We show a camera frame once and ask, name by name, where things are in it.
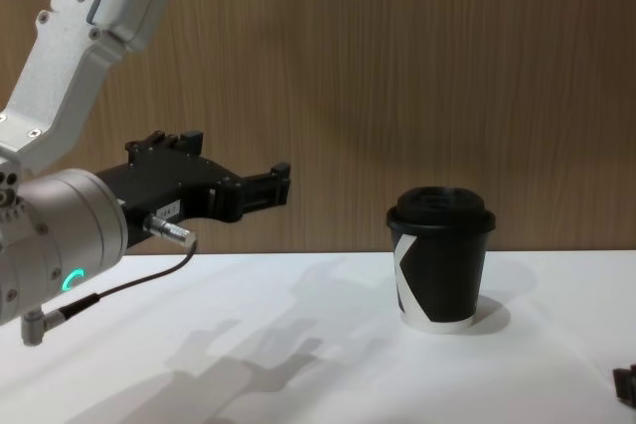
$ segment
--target cup lid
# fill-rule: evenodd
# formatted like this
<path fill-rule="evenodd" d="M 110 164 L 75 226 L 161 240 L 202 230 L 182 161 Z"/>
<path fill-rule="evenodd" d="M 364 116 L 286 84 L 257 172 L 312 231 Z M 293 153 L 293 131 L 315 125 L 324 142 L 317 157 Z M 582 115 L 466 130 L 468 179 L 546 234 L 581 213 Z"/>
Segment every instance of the cup lid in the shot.
<path fill-rule="evenodd" d="M 477 194 L 461 188 L 425 187 L 402 194 L 388 212 L 390 228 L 402 233 L 458 231 L 484 233 L 495 228 L 495 215 Z"/>

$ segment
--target robotic arm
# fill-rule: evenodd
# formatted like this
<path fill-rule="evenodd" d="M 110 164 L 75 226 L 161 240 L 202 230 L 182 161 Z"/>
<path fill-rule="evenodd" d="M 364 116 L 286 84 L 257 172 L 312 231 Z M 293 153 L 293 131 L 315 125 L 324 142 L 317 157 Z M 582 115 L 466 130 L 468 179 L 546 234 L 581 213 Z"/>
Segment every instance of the robotic arm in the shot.
<path fill-rule="evenodd" d="M 37 17 L 37 41 L 0 113 L 0 325 L 22 316 L 26 345 L 69 317 L 44 315 L 43 303 L 128 247 L 157 235 L 194 250 L 195 234 L 178 222 L 231 222 L 286 203 L 288 165 L 241 178 L 201 157 L 199 131 L 132 141 L 126 164 L 96 175 L 22 184 L 23 171 L 41 172 L 74 147 L 108 69 L 148 44 L 167 1 L 52 0 Z"/>

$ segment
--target black paper cup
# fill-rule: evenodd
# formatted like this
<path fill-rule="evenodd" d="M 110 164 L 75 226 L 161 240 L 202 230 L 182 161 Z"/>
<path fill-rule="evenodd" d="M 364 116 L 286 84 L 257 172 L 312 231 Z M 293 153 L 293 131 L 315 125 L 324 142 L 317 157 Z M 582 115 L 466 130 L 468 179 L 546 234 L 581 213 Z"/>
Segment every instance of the black paper cup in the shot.
<path fill-rule="evenodd" d="M 404 321 L 429 333 L 470 327 L 495 216 L 472 191 L 418 188 L 387 213 Z"/>

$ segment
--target cable connector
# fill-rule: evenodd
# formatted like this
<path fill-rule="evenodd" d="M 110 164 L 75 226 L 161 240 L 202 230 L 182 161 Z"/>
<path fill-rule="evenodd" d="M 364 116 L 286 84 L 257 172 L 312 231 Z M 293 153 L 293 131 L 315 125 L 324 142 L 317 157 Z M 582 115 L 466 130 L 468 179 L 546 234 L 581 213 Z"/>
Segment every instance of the cable connector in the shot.
<path fill-rule="evenodd" d="M 616 397 L 625 405 L 636 409 L 636 364 L 629 369 L 614 369 Z"/>

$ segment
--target wooden wall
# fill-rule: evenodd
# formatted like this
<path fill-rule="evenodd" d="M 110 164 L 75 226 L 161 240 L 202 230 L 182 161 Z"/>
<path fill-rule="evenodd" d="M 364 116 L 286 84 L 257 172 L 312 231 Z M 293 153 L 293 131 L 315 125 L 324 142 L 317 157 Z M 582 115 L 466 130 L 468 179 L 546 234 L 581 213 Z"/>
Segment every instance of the wooden wall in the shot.
<path fill-rule="evenodd" d="M 2 104 L 48 1 L 0 0 Z M 635 247 L 635 103 L 636 0 L 172 0 L 56 167 L 155 129 L 244 174 L 290 161 L 290 205 L 196 222 L 206 251 L 386 249 L 431 184 L 484 196 L 494 248 Z"/>

